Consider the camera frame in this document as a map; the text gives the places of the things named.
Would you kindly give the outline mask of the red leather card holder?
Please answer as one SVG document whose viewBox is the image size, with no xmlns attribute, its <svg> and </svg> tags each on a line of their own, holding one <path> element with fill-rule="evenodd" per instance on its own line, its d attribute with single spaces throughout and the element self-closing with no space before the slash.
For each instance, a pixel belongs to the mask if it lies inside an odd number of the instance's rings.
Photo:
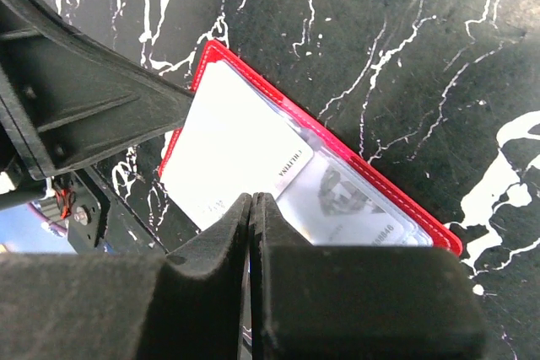
<svg viewBox="0 0 540 360">
<path fill-rule="evenodd" d="M 308 143 L 313 149 L 314 154 L 322 150 L 366 179 L 384 197 L 388 198 L 428 233 L 434 242 L 432 246 L 449 250 L 454 254 L 460 254 L 462 252 L 462 242 L 450 230 L 425 211 L 406 193 L 392 184 L 384 175 L 365 162 L 357 153 L 353 152 L 316 119 L 307 114 L 231 50 L 216 40 L 209 41 L 204 47 L 202 60 L 199 63 L 192 84 L 194 98 L 198 86 L 202 81 L 206 66 L 211 62 L 219 61 L 229 64 L 246 80 L 256 93 Z M 171 136 L 159 167 L 160 180 L 167 159 L 172 152 L 174 141 L 180 136 L 183 126 L 174 131 Z"/>
</svg>

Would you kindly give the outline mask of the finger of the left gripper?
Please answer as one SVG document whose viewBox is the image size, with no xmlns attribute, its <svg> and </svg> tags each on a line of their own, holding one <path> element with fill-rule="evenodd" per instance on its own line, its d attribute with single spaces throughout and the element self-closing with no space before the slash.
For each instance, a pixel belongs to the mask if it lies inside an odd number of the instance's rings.
<svg viewBox="0 0 540 360">
<path fill-rule="evenodd" d="M 183 125 L 193 100 L 67 24 L 42 0 L 1 0 L 1 122 L 36 179 Z"/>
</svg>

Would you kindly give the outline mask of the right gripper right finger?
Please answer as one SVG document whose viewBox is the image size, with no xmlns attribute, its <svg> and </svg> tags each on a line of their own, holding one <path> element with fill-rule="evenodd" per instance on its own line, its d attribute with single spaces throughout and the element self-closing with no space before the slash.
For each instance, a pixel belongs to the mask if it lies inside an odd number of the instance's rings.
<svg viewBox="0 0 540 360">
<path fill-rule="evenodd" d="M 256 359 L 482 359 L 485 322 L 457 257 L 433 247 L 314 246 L 273 197 L 251 205 Z"/>
</svg>

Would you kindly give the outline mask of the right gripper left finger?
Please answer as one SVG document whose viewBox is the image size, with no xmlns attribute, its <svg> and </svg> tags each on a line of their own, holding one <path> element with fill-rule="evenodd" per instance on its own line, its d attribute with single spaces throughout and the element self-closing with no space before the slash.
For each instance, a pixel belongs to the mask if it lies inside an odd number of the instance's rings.
<svg viewBox="0 0 540 360">
<path fill-rule="evenodd" d="M 2 255 L 2 358 L 239 358 L 250 205 L 168 255 Z"/>
</svg>

